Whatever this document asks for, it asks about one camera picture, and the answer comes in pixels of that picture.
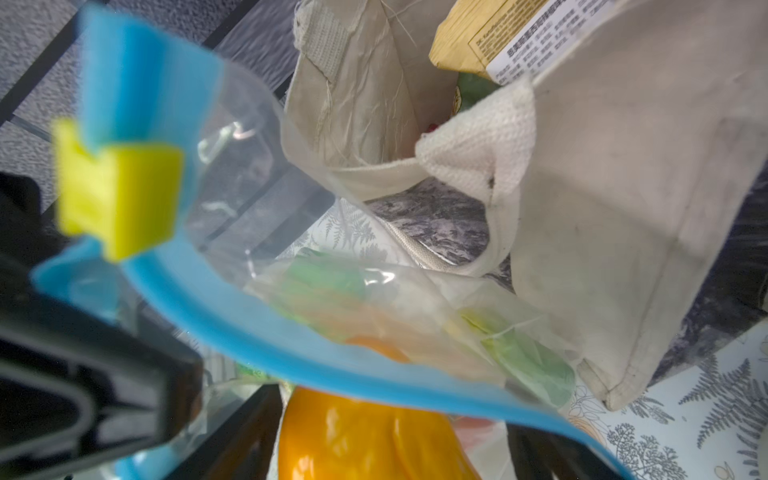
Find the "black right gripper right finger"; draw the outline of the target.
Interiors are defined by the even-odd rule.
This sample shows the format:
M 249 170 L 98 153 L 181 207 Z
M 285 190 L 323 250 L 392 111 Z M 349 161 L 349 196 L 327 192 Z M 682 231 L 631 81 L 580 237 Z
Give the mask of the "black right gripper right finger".
M 612 469 L 567 437 L 506 424 L 512 466 L 519 480 L 611 479 Z

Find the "green mango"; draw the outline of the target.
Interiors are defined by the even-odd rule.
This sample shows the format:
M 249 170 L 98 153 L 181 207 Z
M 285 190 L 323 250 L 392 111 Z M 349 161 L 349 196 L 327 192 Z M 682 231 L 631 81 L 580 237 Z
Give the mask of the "green mango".
M 513 324 L 493 310 L 472 307 L 459 313 L 509 376 L 556 409 L 568 403 L 576 385 L 575 372 L 558 353 L 525 333 L 521 323 Z
M 294 258 L 278 277 L 270 305 L 283 317 L 332 340 L 350 336 L 343 323 L 367 297 L 359 269 L 312 252 Z

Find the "yellow snack packet in tote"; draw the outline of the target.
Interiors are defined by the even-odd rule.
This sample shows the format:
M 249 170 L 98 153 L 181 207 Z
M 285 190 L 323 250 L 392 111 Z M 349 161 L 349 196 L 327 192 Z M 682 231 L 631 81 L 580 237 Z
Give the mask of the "yellow snack packet in tote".
M 430 61 L 498 85 L 547 71 L 617 11 L 610 0 L 458 1 L 439 25 Z

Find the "orange mango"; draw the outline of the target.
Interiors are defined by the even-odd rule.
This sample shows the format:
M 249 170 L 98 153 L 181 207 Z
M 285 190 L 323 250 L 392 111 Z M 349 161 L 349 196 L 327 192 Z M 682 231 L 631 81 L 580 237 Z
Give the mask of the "orange mango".
M 477 479 L 441 413 L 294 388 L 280 427 L 280 479 Z

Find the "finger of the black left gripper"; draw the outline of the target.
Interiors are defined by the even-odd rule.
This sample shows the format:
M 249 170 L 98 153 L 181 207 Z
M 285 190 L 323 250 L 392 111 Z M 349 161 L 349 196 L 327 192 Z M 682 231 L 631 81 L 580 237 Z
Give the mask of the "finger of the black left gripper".
M 41 192 L 1 177 L 1 458 L 75 462 L 161 444 L 200 412 L 200 356 L 163 330 L 140 336 L 39 292 L 57 250 Z

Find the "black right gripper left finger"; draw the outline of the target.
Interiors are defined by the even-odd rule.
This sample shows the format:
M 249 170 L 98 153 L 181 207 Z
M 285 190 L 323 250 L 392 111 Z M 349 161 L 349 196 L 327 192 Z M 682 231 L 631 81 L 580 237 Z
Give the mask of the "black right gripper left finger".
M 166 477 L 266 479 L 282 414 L 279 386 L 259 388 Z

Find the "beige canvas tote bag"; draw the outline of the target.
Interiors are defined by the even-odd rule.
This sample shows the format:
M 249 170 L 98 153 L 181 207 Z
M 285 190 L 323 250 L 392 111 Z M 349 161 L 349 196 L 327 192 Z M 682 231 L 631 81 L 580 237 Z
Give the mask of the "beige canvas tote bag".
M 303 167 L 347 202 L 433 178 L 481 202 L 489 241 L 559 318 L 617 411 L 642 395 L 767 157 L 763 1 L 526 1 L 456 117 L 428 56 L 456 1 L 304 1 L 286 111 Z

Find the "clear zip-top bag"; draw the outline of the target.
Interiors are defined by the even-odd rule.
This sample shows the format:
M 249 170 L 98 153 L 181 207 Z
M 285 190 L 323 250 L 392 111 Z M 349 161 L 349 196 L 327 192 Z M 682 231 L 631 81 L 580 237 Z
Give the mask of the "clear zip-top bag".
M 406 456 L 436 452 L 409 414 L 496 420 L 563 479 L 629 470 L 559 408 L 575 374 L 543 313 L 486 278 L 311 247 L 380 226 L 343 200 L 263 83 L 105 7 L 83 32 L 75 119 L 54 124 L 57 222 L 75 239 L 35 287 L 112 321 L 119 281 L 235 361 L 392 414 Z

